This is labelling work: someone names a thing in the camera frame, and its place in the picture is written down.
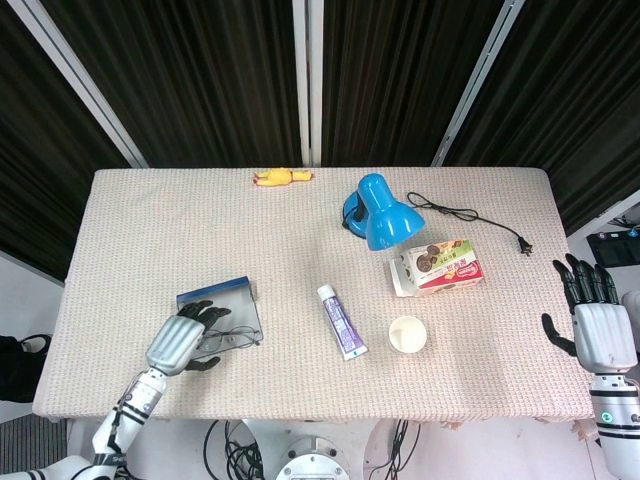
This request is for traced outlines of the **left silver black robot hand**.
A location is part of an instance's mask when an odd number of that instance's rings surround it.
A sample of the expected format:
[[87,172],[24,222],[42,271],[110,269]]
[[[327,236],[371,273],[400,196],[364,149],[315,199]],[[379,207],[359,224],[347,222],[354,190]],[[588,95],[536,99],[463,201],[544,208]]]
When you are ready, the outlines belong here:
[[204,372],[216,367],[220,357],[206,354],[204,361],[195,357],[205,334],[231,310],[216,307],[211,300],[183,305],[170,316],[157,333],[146,352],[147,364],[166,376],[177,376],[183,371]]

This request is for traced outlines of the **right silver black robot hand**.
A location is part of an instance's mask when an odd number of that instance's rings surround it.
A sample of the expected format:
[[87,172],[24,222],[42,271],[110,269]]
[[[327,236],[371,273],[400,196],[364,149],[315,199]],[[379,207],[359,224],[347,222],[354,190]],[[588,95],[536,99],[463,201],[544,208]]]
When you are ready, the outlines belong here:
[[572,321],[573,337],[563,337],[551,316],[541,315],[549,342],[596,375],[627,373],[639,363],[632,321],[621,304],[612,276],[571,254],[554,260]]

